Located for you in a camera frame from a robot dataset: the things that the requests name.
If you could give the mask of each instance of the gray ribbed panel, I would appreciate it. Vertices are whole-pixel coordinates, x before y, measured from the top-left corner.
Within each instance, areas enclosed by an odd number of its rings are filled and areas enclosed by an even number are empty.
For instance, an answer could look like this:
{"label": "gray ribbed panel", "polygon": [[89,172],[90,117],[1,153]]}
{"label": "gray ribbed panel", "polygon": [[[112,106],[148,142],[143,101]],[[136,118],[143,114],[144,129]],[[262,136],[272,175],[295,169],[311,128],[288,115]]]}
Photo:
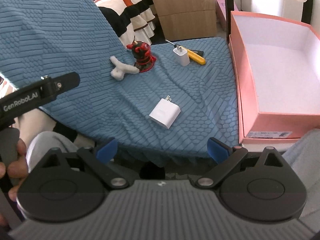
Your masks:
{"label": "gray ribbed panel", "polygon": [[113,191],[89,216],[66,224],[26,221],[16,240],[309,240],[313,232],[297,220],[250,223],[225,210],[216,195],[188,180],[136,181]]}

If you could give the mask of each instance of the black round object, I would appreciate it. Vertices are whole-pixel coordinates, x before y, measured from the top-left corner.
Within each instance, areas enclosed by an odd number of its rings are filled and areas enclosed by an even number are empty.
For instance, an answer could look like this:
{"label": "black round object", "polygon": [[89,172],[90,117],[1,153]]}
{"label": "black round object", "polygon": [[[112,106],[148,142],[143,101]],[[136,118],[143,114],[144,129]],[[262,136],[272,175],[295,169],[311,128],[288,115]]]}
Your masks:
{"label": "black round object", "polygon": [[298,217],[307,193],[301,180],[288,166],[259,166],[228,177],[220,197],[237,215],[249,220],[277,222]]}
{"label": "black round object", "polygon": [[79,219],[100,206],[104,187],[84,172],[49,167],[32,171],[21,185],[18,203],[28,218],[43,222]]}

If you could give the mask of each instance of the pink box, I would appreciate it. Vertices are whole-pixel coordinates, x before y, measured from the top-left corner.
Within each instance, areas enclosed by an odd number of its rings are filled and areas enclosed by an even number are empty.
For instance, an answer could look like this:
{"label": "pink box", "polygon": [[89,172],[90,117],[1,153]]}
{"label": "pink box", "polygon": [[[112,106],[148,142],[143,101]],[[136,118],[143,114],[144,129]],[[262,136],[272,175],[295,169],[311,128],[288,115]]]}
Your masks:
{"label": "pink box", "polygon": [[221,23],[222,29],[226,31],[226,3],[224,0],[216,0],[216,14]]}
{"label": "pink box", "polygon": [[290,19],[231,12],[240,143],[291,143],[320,125],[320,36]]}

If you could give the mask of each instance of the barcode label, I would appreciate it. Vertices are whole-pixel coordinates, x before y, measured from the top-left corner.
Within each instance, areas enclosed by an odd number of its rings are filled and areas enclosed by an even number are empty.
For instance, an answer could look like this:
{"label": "barcode label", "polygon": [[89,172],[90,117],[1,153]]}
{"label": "barcode label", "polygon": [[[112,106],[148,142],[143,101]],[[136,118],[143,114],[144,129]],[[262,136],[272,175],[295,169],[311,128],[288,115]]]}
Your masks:
{"label": "barcode label", "polygon": [[249,138],[261,138],[261,139],[281,139],[287,138],[292,132],[249,132]]}

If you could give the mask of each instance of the blue blanket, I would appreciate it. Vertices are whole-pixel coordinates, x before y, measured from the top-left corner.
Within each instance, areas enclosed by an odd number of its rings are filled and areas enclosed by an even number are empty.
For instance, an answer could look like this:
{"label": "blue blanket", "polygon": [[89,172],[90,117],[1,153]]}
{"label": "blue blanket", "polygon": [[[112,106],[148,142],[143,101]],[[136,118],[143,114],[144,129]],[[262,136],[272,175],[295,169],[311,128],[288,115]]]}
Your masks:
{"label": "blue blanket", "polygon": [[[115,137],[122,157],[164,165],[188,158],[209,158],[206,143],[215,137],[238,144],[236,83],[226,42],[221,38],[183,41],[204,51],[206,65],[182,67],[170,44],[152,46],[153,69],[110,75],[109,58],[133,64],[92,0],[1,0],[0,73],[17,88],[76,71],[81,83],[43,106],[57,121],[101,141]],[[169,95],[181,113],[165,129],[148,115]]]}

